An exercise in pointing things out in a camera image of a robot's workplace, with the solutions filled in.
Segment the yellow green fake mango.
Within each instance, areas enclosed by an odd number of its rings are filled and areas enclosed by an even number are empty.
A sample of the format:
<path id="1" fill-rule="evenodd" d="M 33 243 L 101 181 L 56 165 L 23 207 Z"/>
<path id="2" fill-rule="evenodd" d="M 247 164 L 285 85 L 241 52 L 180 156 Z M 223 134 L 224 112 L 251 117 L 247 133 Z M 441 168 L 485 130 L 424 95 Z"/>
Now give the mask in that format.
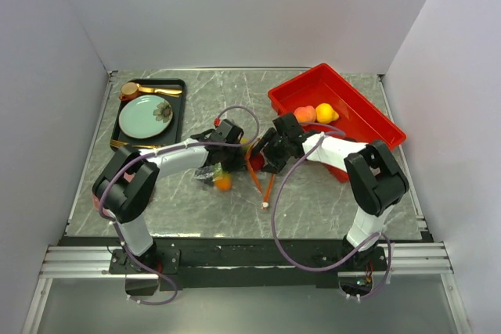
<path id="1" fill-rule="evenodd" d="M 242 137 L 240 139 L 240 144 L 242 145 L 242 151 L 245 155 L 248 155 L 251 152 L 251 148 L 254 142 L 250 139 Z"/>

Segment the red fake strawberry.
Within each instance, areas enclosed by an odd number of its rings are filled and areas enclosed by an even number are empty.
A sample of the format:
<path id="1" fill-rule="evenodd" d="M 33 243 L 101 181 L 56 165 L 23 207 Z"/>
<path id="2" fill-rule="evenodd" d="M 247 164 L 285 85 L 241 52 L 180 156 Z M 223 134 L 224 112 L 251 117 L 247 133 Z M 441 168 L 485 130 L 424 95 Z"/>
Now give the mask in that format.
<path id="1" fill-rule="evenodd" d="M 256 154 L 256 155 L 250 156 L 249 163 L 254 171 L 261 171 L 265 165 L 265 159 L 264 159 L 263 155 Z"/>

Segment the clear zip top bag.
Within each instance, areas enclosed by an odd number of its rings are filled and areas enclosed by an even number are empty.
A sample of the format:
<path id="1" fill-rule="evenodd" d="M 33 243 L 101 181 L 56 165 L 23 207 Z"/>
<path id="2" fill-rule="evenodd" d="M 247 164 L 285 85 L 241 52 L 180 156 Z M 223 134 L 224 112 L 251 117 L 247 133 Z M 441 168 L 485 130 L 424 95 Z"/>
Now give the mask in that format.
<path id="1" fill-rule="evenodd" d="M 234 171 L 224 168 L 221 163 L 213 166 L 200 167 L 195 170 L 193 177 L 196 181 L 215 188 L 219 192 L 229 192 L 233 187 L 233 175 L 242 174 L 252 182 L 254 189 L 261 196 L 261 209 L 267 211 L 271 203 L 272 190 L 276 175 L 265 172 L 265 158 L 261 152 L 254 153 L 260 138 L 239 150 L 240 154 Z"/>

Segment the dark fake grapes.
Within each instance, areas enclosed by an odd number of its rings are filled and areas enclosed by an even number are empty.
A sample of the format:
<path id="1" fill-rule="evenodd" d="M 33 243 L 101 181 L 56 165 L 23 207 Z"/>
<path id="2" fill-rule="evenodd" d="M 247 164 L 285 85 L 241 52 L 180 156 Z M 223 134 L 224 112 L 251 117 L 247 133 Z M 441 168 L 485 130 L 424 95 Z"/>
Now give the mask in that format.
<path id="1" fill-rule="evenodd" d="M 193 177 L 205 185 L 214 184 L 214 168 L 212 166 L 200 167 L 195 170 Z"/>

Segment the fake peach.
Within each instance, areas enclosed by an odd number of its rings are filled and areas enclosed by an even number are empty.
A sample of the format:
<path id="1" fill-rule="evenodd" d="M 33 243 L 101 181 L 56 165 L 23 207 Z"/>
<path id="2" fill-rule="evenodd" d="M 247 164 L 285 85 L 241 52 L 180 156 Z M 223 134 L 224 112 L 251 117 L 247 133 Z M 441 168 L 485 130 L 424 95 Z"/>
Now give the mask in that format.
<path id="1" fill-rule="evenodd" d="M 299 123 L 315 122 L 316 111 L 313 106 L 301 106 L 295 109 L 294 116 Z"/>

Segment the fake orange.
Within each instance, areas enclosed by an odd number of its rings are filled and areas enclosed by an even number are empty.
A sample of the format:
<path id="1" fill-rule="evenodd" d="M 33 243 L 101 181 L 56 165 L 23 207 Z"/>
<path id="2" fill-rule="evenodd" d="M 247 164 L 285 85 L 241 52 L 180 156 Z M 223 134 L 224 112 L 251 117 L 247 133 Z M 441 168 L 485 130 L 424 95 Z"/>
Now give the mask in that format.
<path id="1" fill-rule="evenodd" d="M 321 124 L 329 124 L 340 118 L 339 113 L 329 104 L 321 103 L 316 108 L 316 120 Z"/>

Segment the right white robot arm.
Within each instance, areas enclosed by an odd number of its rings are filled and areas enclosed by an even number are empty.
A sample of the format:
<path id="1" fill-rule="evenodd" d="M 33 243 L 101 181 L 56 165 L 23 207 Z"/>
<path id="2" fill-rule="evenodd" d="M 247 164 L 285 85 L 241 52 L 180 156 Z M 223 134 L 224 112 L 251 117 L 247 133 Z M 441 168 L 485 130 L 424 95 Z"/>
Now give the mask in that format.
<path id="1" fill-rule="evenodd" d="M 254 147 L 265 158 L 264 170 L 280 172 L 289 159 L 323 163 L 348 175 L 358 204 L 345 236 L 344 264 L 360 270 L 369 262 L 369 249 L 384 229 L 389 213 L 409 191 L 409 181 L 385 142 L 353 142 L 333 132 L 278 131 L 270 128 Z"/>

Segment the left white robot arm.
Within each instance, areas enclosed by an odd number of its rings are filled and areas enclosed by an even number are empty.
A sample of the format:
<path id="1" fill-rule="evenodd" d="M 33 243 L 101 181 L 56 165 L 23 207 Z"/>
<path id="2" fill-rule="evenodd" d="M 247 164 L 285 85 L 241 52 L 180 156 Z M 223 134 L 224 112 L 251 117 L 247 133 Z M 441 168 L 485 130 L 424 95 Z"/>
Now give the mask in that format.
<path id="1" fill-rule="evenodd" d="M 125 145 L 117 149 L 92 186 L 94 204 L 101 217 L 116 225 L 127 246 L 128 264 L 144 273 L 159 262 L 157 245 L 144 211 L 159 178 L 189 169 L 221 165 L 228 171 L 243 167 L 243 129 L 231 120 L 195 134 L 184 142 L 158 150 Z"/>

